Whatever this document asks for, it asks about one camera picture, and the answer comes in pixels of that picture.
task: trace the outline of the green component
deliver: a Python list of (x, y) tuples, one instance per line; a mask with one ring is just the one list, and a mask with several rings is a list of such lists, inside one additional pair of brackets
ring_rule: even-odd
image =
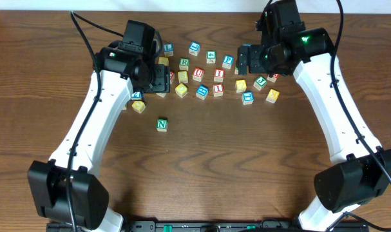
[(189, 59), (188, 58), (181, 58), (180, 65), (189, 66)]
[(172, 226), (164, 226), (164, 232), (172, 232)]
[(207, 51), (207, 58), (208, 59), (216, 59), (216, 52), (215, 51)]
[(166, 129), (168, 127), (168, 121), (165, 119), (158, 119), (157, 128)]
[(308, 42), (308, 41), (309, 41), (309, 39), (310, 39), (310, 37), (309, 37), (309, 36), (306, 36), (306, 37), (301, 37), (301, 40), (302, 40), (304, 43)]
[(267, 80), (265, 80), (263, 76), (257, 78), (255, 82), (257, 82), (257, 84), (259, 84), (261, 87), (264, 87), (267, 84)]

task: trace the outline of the alphabet cube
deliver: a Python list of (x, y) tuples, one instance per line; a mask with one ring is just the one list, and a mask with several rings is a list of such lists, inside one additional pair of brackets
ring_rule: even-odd
[(180, 70), (189, 70), (189, 59), (181, 58), (180, 59)]
[(196, 96), (199, 99), (205, 100), (207, 95), (208, 95), (208, 88), (207, 87), (205, 87), (205, 86), (198, 87), (198, 90), (196, 91)]
[(200, 68), (195, 68), (193, 73), (193, 79), (194, 81), (202, 81), (202, 78), (204, 77), (204, 70)]
[(234, 57), (230, 55), (224, 56), (224, 61), (222, 61), (222, 68), (231, 69), (231, 65), (233, 65)]
[(188, 73), (187, 71), (181, 71), (181, 72), (178, 72), (178, 81), (180, 83), (188, 83)]
[(171, 81), (170, 84), (172, 84), (172, 82), (174, 82), (174, 79), (175, 79), (175, 73), (174, 72), (169, 72), (169, 80)]
[(224, 81), (224, 74), (225, 74), (224, 70), (217, 68), (215, 70), (215, 74), (214, 74), (214, 81), (223, 82)]
[(168, 66), (169, 61), (167, 57), (159, 57), (158, 64), (163, 64), (165, 66)]
[(164, 55), (166, 57), (174, 56), (174, 46), (171, 43), (164, 45)]
[(167, 93), (157, 93), (157, 95), (160, 97), (165, 97), (167, 95)]
[(271, 103), (275, 103), (275, 101), (277, 101), (278, 96), (280, 96), (280, 93), (277, 90), (270, 89), (266, 100)]
[(191, 55), (197, 56), (200, 53), (201, 50), (201, 44), (192, 42), (191, 45), (189, 46), (189, 53)]
[(216, 61), (216, 52), (207, 51), (207, 64), (215, 64)]
[(266, 84), (267, 80), (265, 80), (262, 76), (260, 76), (259, 78), (257, 78), (257, 80), (254, 81), (254, 87), (260, 91), (262, 90), (262, 88), (264, 88)]
[(275, 82), (275, 81), (277, 81), (277, 78), (278, 78), (279, 76), (280, 76), (279, 74), (274, 73), (274, 75), (273, 75), (272, 77), (270, 77), (270, 75), (268, 75), (267, 80), (268, 80), (268, 81), (271, 81), (271, 82)]
[(247, 89), (247, 83), (245, 80), (238, 80), (235, 82), (235, 90), (237, 93), (242, 93)]
[(136, 100), (142, 100), (142, 94), (141, 92), (135, 92), (131, 95), (131, 100), (136, 101)]
[(136, 112), (142, 113), (145, 110), (145, 103), (143, 103), (142, 101), (133, 102), (132, 108)]
[(185, 95), (188, 93), (188, 88), (185, 86), (185, 84), (181, 83), (175, 88), (175, 93), (180, 97), (185, 97)]
[(242, 93), (242, 104), (252, 104), (254, 101), (254, 95), (252, 92), (243, 92)]
[(166, 132), (168, 128), (168, 121), (165, 119), (158, 119), (157, 131)]
[(222, 84), (214, 84), (214, 97), (219, 97), (224, 94), (224, 86)]

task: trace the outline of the robotic arm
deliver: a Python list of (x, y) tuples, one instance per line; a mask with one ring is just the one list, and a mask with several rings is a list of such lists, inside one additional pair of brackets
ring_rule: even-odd
[[(293, 75), (316, 113), (334, 165), (315, 176), (317, 196), (299, 215), (298, 223), (280, 223), (275, 227), (280, 229), (295, 226), (304, 230), (326, 231), (336, 225), (344, 212), (352, 211), (382, 195), (388, 186), (388, 180), (359, 142), (332, 88), (329, 67), (334, 45), (328, 33), (323, 28), (305, 30), (294, 0), (267, 5), (256, 25), (257, 30), (262, 32), (262, 44), (239, 47), (239, 74), (246, 75), (248, 68), (250, 73)], [(70, 131), (52, 153), (48, 163), (34, 161), (28, 172), (30, 188), (40, 216), (71, 223), (65, 193), (65, 182), (71, 181), (73, 208), (79, 226), (100, 232), (119, 232), (124, 227), (122, 216), (108, 207), (109, 193), (96, 177), (99, 175), (102, 153), (114, 123), (121, 109), (131, 99), (132, 93), (169, 91), (169, 68), (162, 64), (154, 65), (154, 31), (146, 24), (128, 21), (124, 40), (112, 43), (98, 54), (102, 79), (101, 98), (79, 139), (77, 153), (73, 158), (72, 176), (65, 175), (69, 149), (93, 102), (97, 91), (95, 81), (91, 82)], [(356, 126), (360, 128), (367, 144), (377, 150), (376, 156), (391, 176), (391, 149), (381, 148), (360, 116), (338, 62), (335, 62), (334, 70), (339, 91)], [(154, 227), (155, 230), (163, 228), (164, 231), (173, 228), (169, 227), (172, 224), (134, 223), (137, 225), (134, 228), (136, 232), (140, 229), (151, 231)], [(192, 226), (189, 231), (206, 232), (203, 225), (174, 224), (177, 228)], [(212, 228), (215, 231), (235, 232), (252, 226), (255, 227), (214, 224)]]

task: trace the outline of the wooden tabletop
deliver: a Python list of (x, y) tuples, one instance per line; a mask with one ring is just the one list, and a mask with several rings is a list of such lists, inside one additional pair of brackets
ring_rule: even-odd
[[(205, 69), (202, 84), (212, 87), (213, 70), (243, 43), (258, 44), (254, 22), (260, 14), (80, 12), (123, 33), (128, 19), (144, 21), (174, 44), (171, 69), (180, 57)], [(336, 14), (302, 14), (307, 28), (324, 27), (333, 41)], [(95, 52), (119, 39), (81, 23)], [(191, 41), (202, 45), (188, 54)], [(205, 51), (216, 50), (216, 64)], [(364, 120), (391, 148), (391, 15), (346, 15), (338, 52), (341, 70)], [(0, 231), (44, 231), (26, 172), (33, 160), (46, 162), (72, 125), (89, 87), (90, 55), (67, 12), (0, 12)], [(223, 97), (195, 97), (189, 81), (181, 99), (146, 95), (142, 114), (122, 111), (102, 160), (100, 181), (110, 205), (124, 215), (159, 220), (260, 220), (294, 217), (314, 198), (315, 174), (330, 167), (320, 125), (293, 77), (280, 77), (243, 106), (235, 92), (234, 66), (226, 71)], [(175, 88), (178, 81), (172, 84)], [(265, 101), (280, 91), (275, 104)], [(168, 132), (156, 130), (167, 117)], [(358, 215), (391, 226), (391, 189)]]

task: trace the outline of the white wall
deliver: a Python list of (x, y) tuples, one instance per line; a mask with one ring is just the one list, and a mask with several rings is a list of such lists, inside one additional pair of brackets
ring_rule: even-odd
[[(0, 10), (261, 12), (268, 0), (0, 0)], [(341, 0), (345, 13), (391, 14), (391, 0)], [(298, 10), (338, 13), (335, 0), (297, 0)]]

